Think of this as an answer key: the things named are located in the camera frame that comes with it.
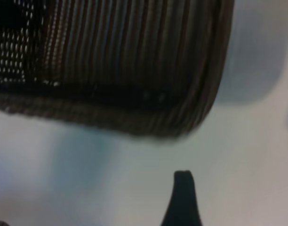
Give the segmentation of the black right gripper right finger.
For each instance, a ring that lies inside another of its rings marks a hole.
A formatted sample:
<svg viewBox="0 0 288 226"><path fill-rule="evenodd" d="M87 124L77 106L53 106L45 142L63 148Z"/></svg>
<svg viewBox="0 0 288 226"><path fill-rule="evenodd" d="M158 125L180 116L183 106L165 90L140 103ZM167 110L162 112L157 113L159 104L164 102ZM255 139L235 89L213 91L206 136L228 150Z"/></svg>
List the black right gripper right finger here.
<svg viewBox="0 0 288 226"><path fill-rule="evenodd" d="M174 173L172 195L161 223L163 226L201 226L195 183L189 170Z"/></svg>

